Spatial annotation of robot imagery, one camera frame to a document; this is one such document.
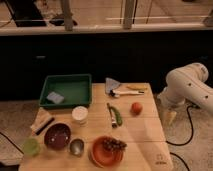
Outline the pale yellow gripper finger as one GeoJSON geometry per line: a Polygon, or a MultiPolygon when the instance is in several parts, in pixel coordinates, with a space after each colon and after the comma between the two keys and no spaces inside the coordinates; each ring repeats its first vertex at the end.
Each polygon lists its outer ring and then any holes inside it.
{"type": "Polygon", "coordinates": [[[176,111],[174,111],[174,110],[169,110],[169,111],[166,113],[166,124],[167,124],[167,125],[171,125],[172,122],[174,121],[176,115],[177,115],[177,112],[176,112],[176,111]]]}

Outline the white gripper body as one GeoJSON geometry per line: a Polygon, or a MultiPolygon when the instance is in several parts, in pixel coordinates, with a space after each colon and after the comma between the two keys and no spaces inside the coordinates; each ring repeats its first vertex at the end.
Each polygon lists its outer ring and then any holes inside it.
{"type": "Polygon", "coordinates": [[[165,108],[177,108],[185,103],[185,98],[171,89],[164,89],[157,98],[165,108]]]}

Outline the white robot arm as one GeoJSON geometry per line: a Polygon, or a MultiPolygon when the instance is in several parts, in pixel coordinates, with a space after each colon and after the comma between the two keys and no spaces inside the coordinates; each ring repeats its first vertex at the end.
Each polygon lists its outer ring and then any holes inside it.
{"type": "Polygon", "coordinates": [[[177,115],[175,109],[182,106],[186,100],[213,114],[213,88],[205,84],[208,76],[208,69],[201,63],[191,63],[167,73],[166,87],[157,96],[164,107],[164,126],[173,122],[177,115]]]}

